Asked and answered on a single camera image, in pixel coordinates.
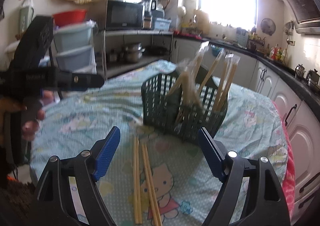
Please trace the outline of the person's left hand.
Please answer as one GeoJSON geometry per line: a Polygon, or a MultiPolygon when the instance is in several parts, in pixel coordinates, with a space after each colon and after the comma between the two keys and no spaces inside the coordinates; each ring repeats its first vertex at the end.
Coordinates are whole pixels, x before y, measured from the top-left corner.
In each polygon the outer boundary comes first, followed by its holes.
{"type": "Polygon", "coordinates": [[[4,115],[6,113],[27,112],[25,123],[21,125],[22,138],[26,141],[33,141],[35,134],[39,130],[39,121],[46,117],[45,111],[42,106],[46,106],[54,101],[54,93],[52,91],[44,90],[42,99],[37,102],[39,106],[35,105],[31,108],[30,114],[27,107],[15,102],[12,99],[1,97],[1,146],[4,146],[4,115]]]}

